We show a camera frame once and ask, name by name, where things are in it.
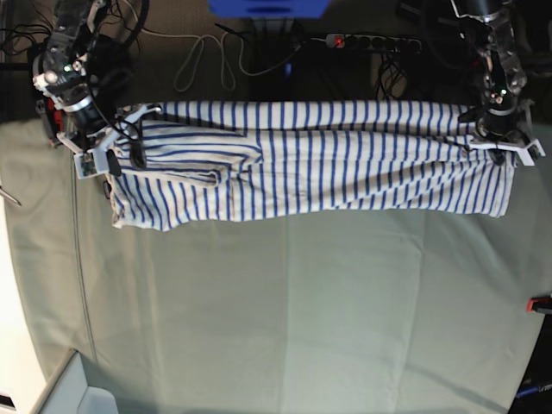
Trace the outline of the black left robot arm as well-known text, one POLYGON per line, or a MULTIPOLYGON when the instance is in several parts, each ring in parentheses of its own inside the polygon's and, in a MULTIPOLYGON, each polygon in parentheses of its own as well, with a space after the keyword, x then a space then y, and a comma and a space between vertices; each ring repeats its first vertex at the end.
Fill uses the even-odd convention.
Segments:
POLYGON ((481 104, 458 116, 460 123, 472 123, 471 150, 486 150, 500 166, 505 154, 517 156, 524 166, 534 166, 545 155, 541 142, 533 134, 529 99, 522 99, 527 77, 516 50, 511 12, 506 1, 453 1, 459 19, 477 24, 467 38, 479 55, 483 67, 478 84, 481 104))

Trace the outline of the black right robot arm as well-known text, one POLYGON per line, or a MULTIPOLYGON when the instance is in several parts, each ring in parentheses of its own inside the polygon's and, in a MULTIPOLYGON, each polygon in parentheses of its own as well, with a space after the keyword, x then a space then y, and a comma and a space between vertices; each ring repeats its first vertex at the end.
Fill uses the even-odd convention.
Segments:
POLYGON ((123 110, 116 101, 133 75, 129 48, 144 29, 149 6, 141 2, 135 26, 119 42, 101 32, 109 1, 58 1, 53 31, 33 59, 32 82, 41 94, 36 111, 50 144, 72 152, 80 179, 121 176, 117 143, 128 146, 133 168, 147 167, 141 119, 156 109, 139 104, 123 110))

